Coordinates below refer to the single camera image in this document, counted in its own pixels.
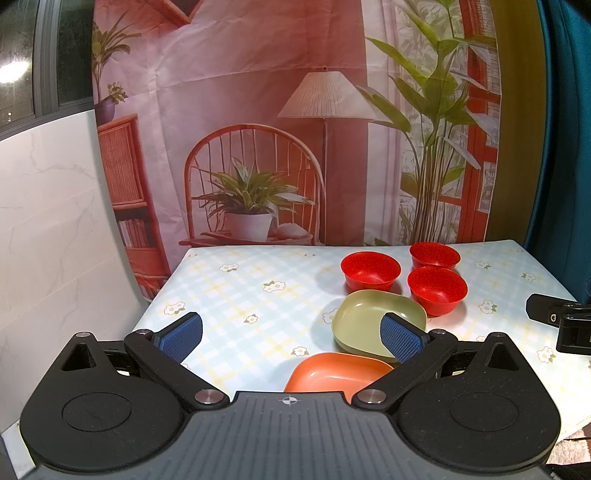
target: printed backdrop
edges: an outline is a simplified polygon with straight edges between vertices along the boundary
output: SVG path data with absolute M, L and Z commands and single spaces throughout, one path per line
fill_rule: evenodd
M 484 239 L 489 0 L 97 0 L 99 142 L 151 299 L 190 247 Z

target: tablecloth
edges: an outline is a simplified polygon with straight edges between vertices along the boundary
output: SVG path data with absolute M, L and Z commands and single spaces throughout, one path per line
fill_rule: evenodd
M 559 439 L 591 420 L 591 361 L 556 351 L 558 329 L 529 320 L 532 293 L 572 299 L 569 292 L 513 241 L 454 245 L 466 299 L 430 319 L 460 340 L 509 334 L 558 406 Z M 396 258 L 393 291 L 409 296 L 408 247 L 210 247 L 187 252 L 137 328 L 162 329 L 187 312 L 203 319 L 203 340 L 183 365 L 225 391 L 282 391 L 309 355 L 339 351 L 330 323 L 347 295 L 340 262 L 360 250 Z

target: window frame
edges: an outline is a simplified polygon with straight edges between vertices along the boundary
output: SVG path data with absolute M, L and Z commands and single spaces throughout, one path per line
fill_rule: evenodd
M 0 127 L 0 141 L 30 128 L 65 116 L 87 112 L 95 107 L 91 96 L 63 103 L 57 90 L 57 36 L 60 26 L 61 2 L 40 0 L 33 37 L 33 111 L 32 115 Z

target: plant pot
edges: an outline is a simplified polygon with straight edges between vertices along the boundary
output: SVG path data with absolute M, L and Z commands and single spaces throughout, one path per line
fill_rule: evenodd
M 226 213 L 225 216 L 233 238 L 250 240 L 251 242 L 267 241 L 269 227 L 273 220 L 272 214 L 243 215 L 241 213 Z
M 113 120 L 115 116 L 115 102 L 111 97 L 107 97 L 95 104 L 96 125 L 105 124 Z

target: bookshelf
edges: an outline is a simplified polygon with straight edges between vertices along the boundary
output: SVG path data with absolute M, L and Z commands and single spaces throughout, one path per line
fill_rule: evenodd
M 142 294 L 152 300 L 170 276 L 144 171 L 136 114 L 98 128 L 117 228 Z

